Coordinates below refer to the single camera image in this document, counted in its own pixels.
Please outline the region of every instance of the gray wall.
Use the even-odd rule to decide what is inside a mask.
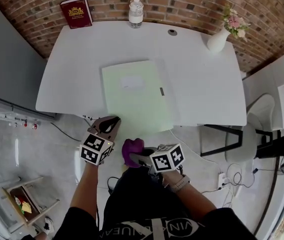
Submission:
[[[0,11],[0,99],[36,111],[45,66]]]

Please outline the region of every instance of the black sleeve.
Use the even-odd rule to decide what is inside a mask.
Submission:
[[[210,211],[201,223],[210,232],[214,232],[217,239],[225,236],[226,239],[256,240],[231,208]]]
[[[54,240],[61,239],[98,239],[98,229],[94,218],[82,209],[69,208],[64,221],[57,231]]]

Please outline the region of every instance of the white vase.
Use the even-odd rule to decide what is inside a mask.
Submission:
[[[215,54],[219,53],[223,50],[229,34],[231,33],[223,27],[219,33],[216,33],[209,38],[207,48]]]

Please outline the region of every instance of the green folder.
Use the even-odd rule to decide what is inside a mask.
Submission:
[[[173,128],[156,65],[139,61],[102,69],[107,110],[122,119],[117,139]]]

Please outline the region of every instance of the purple object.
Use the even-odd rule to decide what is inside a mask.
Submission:
[[[130,158],[130,153],[141,153],[144,149],[144,140],[137,138],[136,140],[127,139],[122,146],[122,155],[124,158],[125,165],[131,168],[138,168],[141,165],[135,163]]]

